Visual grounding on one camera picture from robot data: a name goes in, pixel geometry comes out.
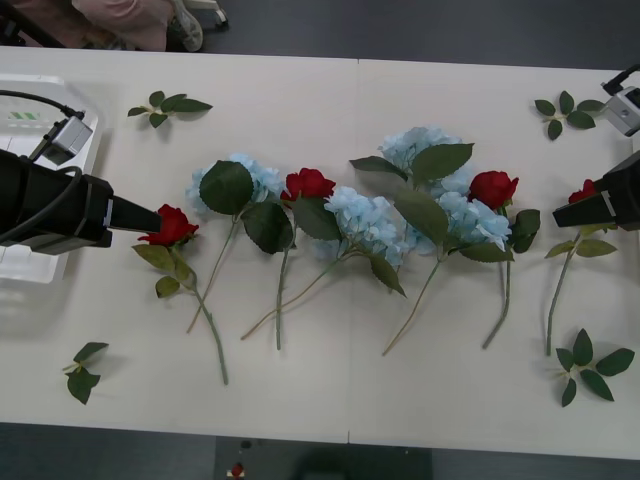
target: table surface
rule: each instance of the table surface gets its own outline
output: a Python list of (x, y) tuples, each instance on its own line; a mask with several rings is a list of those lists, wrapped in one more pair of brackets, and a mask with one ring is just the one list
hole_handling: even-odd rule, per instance
[[(391, 194), (389, 179), (356, 174), (347, 160), (375, 154), (385, 135), (438, 124), (475, 142), (478, 171), (520, 177), (513, 210), (539, 208), (542, 230), (513, 268), (509, 319), (480, 348), (501, 309), (495, 265), (453, 258), (430, 287), (419, 317), (385, 358), (382, 348), (412, 307), (432, 258), (401, 272), (409, 300), (389, 295), (354, 262), (284, 316), (284, 350), (268, 326), (240, 335), (272, 308), (280, 257), (259, 254), (244, 234), (227, 255), (208, 305), (222, 333), (230, 385), (222, 385), (210, 331), (185, 330), (194, 300), (155, 298), (157, 274), (120, 232), (108, 250), (74, 253), (61, 283), (0, 283), (0, 421), (292, 440), (470, 448), (640, 458), (640, 368), (609, 381), (606, 403), (580, 388), (559, 405), (557, 361), (543, 355), (543, 321), (561, 258), (573, 237), (550, 211), (586, 177), (631, 153), (606, 121), (555, 142), (532, 111), (535, 98), (569, 90), (604, 99), (612, 72), (284, 57), (0, 49), (3, 71), (59, 75), (99, 103), (110, 130), (94, 174), (119, 196), (157, 208), (185, 206), (191, 172), (245, 152), (283, 174), (316, 167), (339, 184)], [(152, 91), (188, 93), (214, 109), (158, 130), (127, 118)], [(187, 252), (207, 276), (228, 229), (202, 224)], [(638, 241), (613, 232), (620, 250), (576, 258), (556, 311), (555, 344), (579, 328), (596, 355), (637, 349)], [(300, 242), (285, 297), (321, 271)], [(66, 391), (60, 368), (87, 341), (110, 348), (86, 407)]]

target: loose leaf sprig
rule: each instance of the loose leaf sprig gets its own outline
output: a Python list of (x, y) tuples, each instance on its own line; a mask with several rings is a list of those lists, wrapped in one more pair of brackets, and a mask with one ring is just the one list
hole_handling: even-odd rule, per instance
[(136, 117), (138, 115), (149, 115), (149, 123), (153, 128), (158, 128), (170, 116), (176, 113), (199, 113), (206, 112), (213, 108), (208, 103), (200, 102), (187, 98), (186, 93), (179, 93), (171, 97), (165, 97), (164, 92), (153, 92), (149, 96), (150, 107), (140, 106), (133, 107), (127, 114), (128, 117)]
[(593, 364), (593, 346), (586, 330), (578, 333), (573, 350), (557, 348), (558, 361), (568, 377), (567, 386), (562, 394), (562, 406), (569, 405), (576, 396), (577, 384), (572, 374), (579, 373), (584, 384), (593, 393), (604, 400), (613, 402), (613, 394), (609, 390), (604, 377), (613, 377), (629, 368), (635, 353), (627, 348), (620, 348), (607, 355), (595, 365)]
[(604, 103), (598, 100), (584, 100), (575, 108), (575, 101), (567, 91), (560, 94), (558, 104), (560, 113), (548, 100), (535, 101), (536, 109), (545, 117), (544, 122), (549, 123), (547, 135), (552, 141), (562, 134), (562, 120), (566, 120), (569, 125), (577, 129), (588, 130), (596, 126), (594, 117), (605, 107)]
[(93, 375), (87, 370), (91, 357), (109, 346), (108, 343), (89, 342), (73, 357), (73, 364), (63, 368), (67, 376), (67, 389), (80, 403), (86, 405), (91, 396), (91, 390), (98, 385), (100, 375)]

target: red rose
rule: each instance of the red rose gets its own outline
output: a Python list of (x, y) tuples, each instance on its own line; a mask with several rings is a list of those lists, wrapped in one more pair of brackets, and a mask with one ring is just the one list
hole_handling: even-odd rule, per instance
[(298, 196), (326, 198), (333, 195), (333, 187), (336, 182), (324, 178), (319, 170), (303, 168), (300, 173), (287, 175), (287, 190), (282, 192), (280, 198), (294, 202)]
[(483, 172), (476, 175), (469, 189), (469, 200), (477, 198), (491, 210), (502, 207), (511, 200), (518, 186), (518, 178), (509, 179), (505, 172)]
[(160, 233), (150, 233), (138, 240), (149, 242), (150, 245), (164, 245), (170, 247), (176, 243), (186, 243), (198, 230), (198, 225), (191, 225), (187, 216), (179, 208), (173, 208), (165, 204), (158, 210), (162, 216), (162, 228)]
[(596, 186), (593, 184), (593, 181), (586, 179), (582, 186), (582, 190), (578, 190), (571, 194), (569, 197), (569, 203), (579, 202), (580, 200), (590, 197), (591, 195), (595, 195), (596, 193), (598, 192), (596, 192)]

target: green leaf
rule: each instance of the green leaf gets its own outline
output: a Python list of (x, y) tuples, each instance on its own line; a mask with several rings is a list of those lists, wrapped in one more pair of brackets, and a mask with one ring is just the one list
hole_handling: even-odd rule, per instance
[(173, 277), (162, 277), (156, 282), (156, 295), (158, 298), (167, 298), (180, 290), (180, 282)]
[(187, 96), (186, 93), (179, 93), (177, 95), (173, 95), (167, 99), (165, 99), (161, 104), (160, 104), (160, 110), (162, 110), (163, 112), (173, 112), (173, 109), (176, 106), (176, 103), (178, 103), (180, 100), (182, 100), (183, 98), (185, 98)]
[(618, 250), (616, 247), (604, 240), (596, 240), (595, 238), (586, 238), (578, 244), (576, 253), (581, 257), (601, 257), (609, 255)]
[(73, 357), (73, 361), (76, 363), (86, 362), (91, 355), (98, 353), (100, 350), (107, 348), (108, 346), (108, 343), (89, 342), (82, 347), (78, 353), (76, 353), (76, 356)]
[(596, 364), (596, 370), (600, 375), (613, 377), (629, 368), (635, 355), (636, 354), (628, 348), (620, 348), (600, 360)]
[(599, 230), (604, 230), (606, 233), (607, 230), (616, 230), (617, 228), (617, 225), (613, 225), (610, 223), (597, 223), (594, 225), (583, 225), (582, 227), (580, 227), (580, 233), (583, 237), (588, 237), (589, 235), (592, 235)]
[(173, 272), (175, 263), (173, 258), (167, 250), (167, 247), (162, 245), (134, 245), (131, 247), (135, 252), (145, 259), (148, 263), (153, 265), (159, 270), (165, 272)]
[(148, 110), (144, 107), (133, 107), (131, 110), (129, 110), (129, 113), (127, 113), (127, 117), (136, 117), (147, 112)]
[(580, 377), (587, 384), (589, 390), (598, 395), (600, 398), (604, 398), (605, 400), (609, 400), (613, 402), (613, 395), (611, 394), (611, 390), (607, 386), (607, 382), (604, 381), (600, 375), (598, 375), (593, 370), (582, 370), (580, 372)]
[(257, 203), (241, 218), (249, 238), (265, 253), (283, 252), (293, 241), (291, 222), (277, 203)]
[(159, 90), (149, 95), (149, 103), (152, 107), (158, 108), (164, 100), (164, 92)]
[(551, 250), (549, 250), (549, 253), (547, 253), (547, 255), (544, 258), (552, 258), (557, 255), (560, 255), (561, 253), (570, 252), (575, 246), (576, 244), (573, 242), (573, 240), (559, 243), (558, 245), (553, 247)]
[(341, 240), (336, 216), (325, 210), (322, 198), (298, 197), (291, 203), (293, 217), (304, 233), (317, 240)]
[(560, 94), (560, 111), (563, 115), (568, 115), (573, 111), (573, 107), (575, 106), (575, 101), (573, 97), (569, 95), (569, 92), (566, 90)]
[(578, 104), (578, 110), (581, 112), (600, 113), (604, 106), (604, 103), (599, 100), (584, 100)]
[(416, 185), (451, 175), (467, 163), (473, 153), (473, 143), (434, 145), (422, 150), (411, 165)]
[(552, 117), (556, 114), (556, 107), (553, 106), (553, 103), (547, 100), (536, 100), (536, 108), (538, 111), (547, 116)]
[(100, 381), (100, 375), (92, 375), (84, 367), (65, 373), (65, 375), (69, 377), (67, 379), (69, 393), (77, 398), (80, 403), (86, 405), (91, 396), (91, 390)]
[(396, 196), (395, 207), (409, 224), (436, 245), (441, 245), (447, 238), (447, 214), (426, 193), (401, 190)]
[(387, 287), (395, 290), (403, 297), (406, 297), (404, 290), (400, 285), (400, 281), (398, 280), (398, 274), (396, 273), (395, 268), (393, 268), (381, 255), (374, 254), (368, 255), (368, 257), (371, 262), (371, 271), (376, 278)]
[(587, 331), (583, 328), (578, 332), (576, 341), (573, 343), (573, 361), (576, 365), (584, 367), (593, 360), (593, 346)]
[(218, 161), (200, 183), (200, 198), (214, 212), (237, 215), (253, 195), (251, 174), (240, 163)]
[(164, 113), (152, 113), (149, 115), (149, 123), (153, 128), (158, 128), (167, 118), (169, 117)]
[(393, 163), (388, 162), (382, 157), (366, 157), (357, 160), (349, 160), (353, 168), (364, 172), (386, 172), (393, 173), (402, 178), (405, 182), (409, 180), (406, 173), (396, 167)]
[(593, 121), (593, 118), (588, 113), (581, 112), (576, 110), (575, 112), (571, 112), (567, 116), (567, 122), (569, 125), (580, 128), (582, 130), (588, 130), (596, 126), (596, 122)]
[(570, 378), (567, 383), (567, 388), (564, 389), (564, 393), (562, 394), (562, 408), (573, 402), (574, 398), (576, 398), (576, 381)]
[(566, 348), (556, 348), (556, 355), (558, 355), (558, 360), (562, 368), (570, 372), (571, 367), (573, 367), (573, 353)]
[(558, 120), (551, 120), (549, 122), (549, 127), (547, 128), (547, 135), (549, 135), (549, 140), (555, 140), (562, 133), (562, 123)]
[(460, 254), (482, 263), (513, 262), (513, 253), (509, 247), (502, 251), (495, 243), (477, 243), (459, 250)]
[(213, 107), (208, 103), (199, 102), (198, 100), (192, 100), (191, 98), (183, 98), (178, 100), (173, 106), (173, 111), (178, 113), (197, 113), (206, 112)]

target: shoe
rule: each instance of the shoe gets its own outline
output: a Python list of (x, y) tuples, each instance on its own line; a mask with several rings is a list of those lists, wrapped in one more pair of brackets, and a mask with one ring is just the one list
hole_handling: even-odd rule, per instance
[(177, 37), (188, 52), (197, 52), (204, 41), (200, 22), (191, 15), (182, 0), (171, 0), (171, 3), (174, 14), (168, 27), (169, 33)]

